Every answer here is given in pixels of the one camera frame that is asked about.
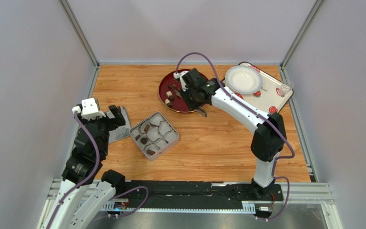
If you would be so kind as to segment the clear plastic cup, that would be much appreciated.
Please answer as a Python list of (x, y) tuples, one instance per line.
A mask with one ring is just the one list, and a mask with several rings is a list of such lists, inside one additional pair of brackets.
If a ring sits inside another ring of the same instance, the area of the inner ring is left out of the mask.
[(282, 80), (278, 93), (281, 96), (287, 95), (294, 87), (294, 83), (291, 80)]

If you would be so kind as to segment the white square chocolate left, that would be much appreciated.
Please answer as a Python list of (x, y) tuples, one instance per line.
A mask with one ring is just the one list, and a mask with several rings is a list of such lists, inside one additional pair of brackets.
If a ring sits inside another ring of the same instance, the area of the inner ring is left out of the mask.
[(169, 97), (169, 96), (171, 96), (171, 95), (173, 95), (173, 94), (172, 94), (170, 91), (167, 91), (167, 92), (166, 92), (166, 96), (167, 96), (167, 97)]

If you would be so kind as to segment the metal tongs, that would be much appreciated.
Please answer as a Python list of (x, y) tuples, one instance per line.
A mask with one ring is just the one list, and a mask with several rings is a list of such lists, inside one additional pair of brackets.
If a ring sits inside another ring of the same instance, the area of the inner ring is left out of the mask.
[(191, 90), (186, 90), (185, 92), (178, 88), (177, 85), (172, 84), (175, 95), (175, 100), (170, 101), (171, 109), (178, 113), (193, 113), (198, 112), (203, 117), (207, 117), (207, 112), (204, 110), (205, 104), (200, 104), (200, 102), (194, 98), (194, 93)]

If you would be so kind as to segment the brown chocolate bar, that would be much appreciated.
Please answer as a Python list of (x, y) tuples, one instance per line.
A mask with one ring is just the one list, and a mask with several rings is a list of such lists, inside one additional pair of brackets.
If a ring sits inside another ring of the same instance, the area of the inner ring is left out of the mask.
[(149, 130), (149, 128), (150, 128), (150, 125), (146, 125), (145, 127), (144, 127), (144, 132), (147, 132), (148, 130)]
[(156, 152), (151, 150), (151, 149), (148, 149), (147, 150), (147, 154), (150, 155), (150, 156), (153, 156)]

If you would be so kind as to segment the square tin box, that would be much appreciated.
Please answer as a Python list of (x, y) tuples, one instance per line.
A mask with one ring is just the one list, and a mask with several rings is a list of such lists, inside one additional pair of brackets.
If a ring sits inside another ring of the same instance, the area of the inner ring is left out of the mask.
[[(150, 125), (147, 132), (144, 132), (144, 127)], [(141, 135), (138, 140), (135, 140), (137, 135)], [(130, 129), (130, 136), (139, 150), (149, 161), (154, 161), (164, 155), (168, 150), (177, 145), (180, 141), (180, 135), (171, 123), (160, 112), (155, 112), (149, 117), (143, 119), (137, 125)], [(147, 137), (147, 144), (142, 144), (140, 139)], [(153, 156), (147, 154), (147, 150), (151, 149), (156, 153)]]

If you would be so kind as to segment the white paper bowl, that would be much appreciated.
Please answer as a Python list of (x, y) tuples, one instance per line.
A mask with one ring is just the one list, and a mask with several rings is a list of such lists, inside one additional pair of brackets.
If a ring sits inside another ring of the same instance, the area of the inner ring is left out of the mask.
[(225, 74), (225, 81), (235, 92), (245, 95), (256, 93), (263, 86), (261, 74), (243, 65), (231, 67)]

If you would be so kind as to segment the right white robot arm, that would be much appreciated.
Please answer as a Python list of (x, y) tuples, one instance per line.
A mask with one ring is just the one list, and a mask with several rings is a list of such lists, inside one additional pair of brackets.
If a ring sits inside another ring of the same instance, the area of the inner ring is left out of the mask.
[(173, 77), (181, 84), (180, 96), (190, 111), (202, 110), (204, 104), (212, 105), (243, 124), (253, 135), (251, 151), (257, 158), (253, 182), (260, 188), (274, 183), (275, 159), (284, 146), (285, 129), (279, 113), (267, 114), (257, 111), (216, 78), (206, 80), (197, 69), (174, 72)]

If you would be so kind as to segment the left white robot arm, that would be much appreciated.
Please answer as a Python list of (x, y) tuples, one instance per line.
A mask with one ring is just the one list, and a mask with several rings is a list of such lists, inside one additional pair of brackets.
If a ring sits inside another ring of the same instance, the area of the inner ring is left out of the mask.
[(78, 204), (108, 155), (110, 131), (126, 125), (120, 106), (111, 105), (104, 113), (94, 105), (91, 119), (82, 116), (87, 108), (79, 104), (72, 110), (79, 129), (62, 173), (55, 206), (42, 224), (44, 229), (67, 229), (70, 226)]

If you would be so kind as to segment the red round tray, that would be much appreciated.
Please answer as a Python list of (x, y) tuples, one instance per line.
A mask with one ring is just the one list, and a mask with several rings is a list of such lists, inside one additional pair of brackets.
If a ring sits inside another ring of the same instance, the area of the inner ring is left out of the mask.
[(182, 90), (181, 83), (174, 77), (174, 71), (168, 73), (163, 77), (159, 83), (158, 96), (161, 102), (170, 110), (178, 113), (192, 113), (182, 97), (180, 91)]

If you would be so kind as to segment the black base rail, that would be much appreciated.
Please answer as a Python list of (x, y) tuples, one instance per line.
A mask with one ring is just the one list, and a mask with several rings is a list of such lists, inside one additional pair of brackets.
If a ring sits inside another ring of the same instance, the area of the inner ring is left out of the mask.
[(128, 206), (135, 208), (232, 210), (241, 209), (244, 201), (266, 201), (268, 204), (284, 200), (279, 184), (263, 195), (256, 193), (253, 184), (198, 182), (198, 181), (143, 181), (126, 182), (118, 194), (125, 196)]

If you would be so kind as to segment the strawberry pattern tray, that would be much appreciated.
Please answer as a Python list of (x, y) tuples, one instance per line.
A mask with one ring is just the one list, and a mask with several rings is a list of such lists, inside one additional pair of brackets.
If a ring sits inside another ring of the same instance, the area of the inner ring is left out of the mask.
[(285, 96), (281, 96), (278, 93), (281, 81), (275, 79), (271, 75), (267, 74), (260, 68), (248, 63), (242, 62), (239, 65), (249, 66), (256, 69), (262, 76), (263, 86), (259, 91), (253, 94), (240, 94), (231, 89), (225, 81), (225, 77), (222, 82), (238, 97), (244, 99), (247, 103), (254, 108), (264, 111), (266, 113), (274, 113), (282, 110), (284, 105), (293, 96), (293, 89)]

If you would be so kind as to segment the dark chocolate bottom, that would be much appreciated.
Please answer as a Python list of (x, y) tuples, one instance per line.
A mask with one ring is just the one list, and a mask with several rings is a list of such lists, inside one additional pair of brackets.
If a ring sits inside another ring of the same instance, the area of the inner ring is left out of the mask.
[(148, 142), (148, 138), (147, 137), (142, 137), (141, 139), (140, 139), (140, 142), (142, 143), (142, 144), (147, 144), (147, 142)]

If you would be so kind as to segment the silver tin lid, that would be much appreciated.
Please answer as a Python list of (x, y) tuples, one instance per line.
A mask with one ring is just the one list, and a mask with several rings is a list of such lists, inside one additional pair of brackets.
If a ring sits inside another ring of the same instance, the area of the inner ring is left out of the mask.
[(132, 127), (128, 112), (124, 106), (120, 107), (121, 114), (125, 119), (125, 125), (119, 126), (117, 129), (110, 131), (109, 143), (114, 143), (118, 140), (130, 136), (130, 129)]

